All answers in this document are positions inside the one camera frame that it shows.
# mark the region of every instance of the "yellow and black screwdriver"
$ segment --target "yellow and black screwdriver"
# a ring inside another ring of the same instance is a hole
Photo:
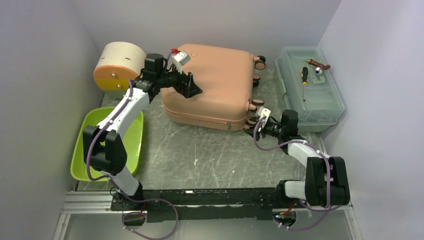
[[[302,85],[303,85],[303,101],[305,102],[306,97],[305,97],[305,87],[306,84],[308,84],[307,80],[308,80],[308,68],[307,67],[303,67],[302,68]]]

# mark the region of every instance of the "tabletop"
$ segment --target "tabletop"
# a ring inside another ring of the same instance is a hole
[[[280,119],[282,111],[276,95],[274,69],[258,71],[260,84],[254,99],[265,101],[271,115]],[[102,107],[116,106],[120,99],[104,95]],[[243,131],[229,132],[172,122],[158,95],[145,108],[141,153],[134,177],[144,189],[204,189],[275,187],[280,180],[304,180],[305,167],[281,149],[262,151]],[[316,133],[301,133],[320,147]],[[277,144],[267,136],[265,147]],[[108,182],[80,182],[78,191],[109,190]]]

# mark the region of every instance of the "pink suitcase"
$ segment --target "pink suitcase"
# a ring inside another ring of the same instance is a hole
[[[203,92],[184,98],[172,87],[162,88],[162,104],[169,118],[176,123],[219,130],[247,129],[249,112],[263,105],[263,101],[252,101],[252,86],[260,79],[253,73],[254,67],[265,68],[265,58],[199,44],[184,44],[178,50],[190,55],[183,70],[193,73],[194,82]]]

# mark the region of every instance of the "lime green bin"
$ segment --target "lime green bin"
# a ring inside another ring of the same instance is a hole
[[[87,114],[79,130],[78,138],[76,140],[75,149],[73,150],[72,162],[70,163],[70,174],[72,177],[79,181],[90,182],[87,176],[86,163],[84,162],[83,150],[83,130],[87,126],[96,126],[100,121],[105,119],[115,107],[102,107],[92,110]],[[123,146],[125,147],[127,158],[126,166],[131,174],[134,174],[139,166],[140,151],[142,148],[143,136],[143,113],[140,112],[135,120],[131,123],[125,135],[123,136]],[[94,178],[100,177],[102,173],[94,170],[92,167],[91,175]],[[107,181],[107,178],[102,178],[100,181]]]

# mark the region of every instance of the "white wall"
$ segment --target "white wall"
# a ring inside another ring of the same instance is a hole
[[[100,55],[68,0],[0,3],[0,239],[52,239]]]
[[[186,43],[242,49],[272,64],[317,45],[341,0],[73,0],[100,50],[114,41],[167,55]]]
[[[319,43],[346,105],[324,141],[346,161],[366,240],[424,239],[423,12],[343,0]]]

